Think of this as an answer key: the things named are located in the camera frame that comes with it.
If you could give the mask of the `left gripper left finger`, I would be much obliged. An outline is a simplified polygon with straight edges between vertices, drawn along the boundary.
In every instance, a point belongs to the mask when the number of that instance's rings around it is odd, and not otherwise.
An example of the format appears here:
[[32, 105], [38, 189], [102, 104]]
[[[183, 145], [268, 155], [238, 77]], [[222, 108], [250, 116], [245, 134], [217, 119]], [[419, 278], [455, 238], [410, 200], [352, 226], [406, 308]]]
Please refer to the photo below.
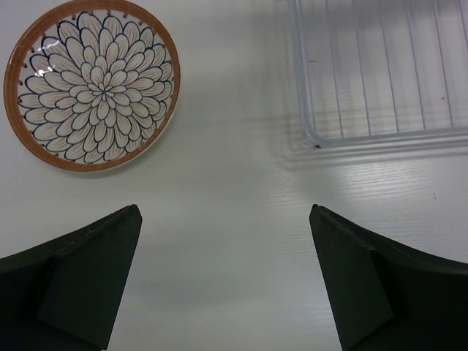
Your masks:
[[140, 237], [128, 205], [1, 259], [2, 350], [106, 350]]

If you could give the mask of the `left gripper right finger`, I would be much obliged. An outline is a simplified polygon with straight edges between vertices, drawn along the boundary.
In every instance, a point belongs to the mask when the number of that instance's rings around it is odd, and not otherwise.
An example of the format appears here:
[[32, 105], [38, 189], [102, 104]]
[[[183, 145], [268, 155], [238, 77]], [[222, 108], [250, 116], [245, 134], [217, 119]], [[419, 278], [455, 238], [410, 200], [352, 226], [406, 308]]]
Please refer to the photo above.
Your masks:
[[467, 264], [321, 205], [313, 205], [309, 223], [343, 350], [467, 349]]

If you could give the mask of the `brown floral plate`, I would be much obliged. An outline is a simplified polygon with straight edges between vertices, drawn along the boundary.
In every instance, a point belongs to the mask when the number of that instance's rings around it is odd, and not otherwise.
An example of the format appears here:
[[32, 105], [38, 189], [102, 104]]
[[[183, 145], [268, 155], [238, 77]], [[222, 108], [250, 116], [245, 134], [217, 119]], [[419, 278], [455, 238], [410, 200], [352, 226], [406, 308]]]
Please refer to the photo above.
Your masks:
[[33, 22], [4, 75], [4, 106], [19, 141], [74, 172], [121, 166], [153, 145], [180, 94], [175, 43], [130, 1], [68, 1]]

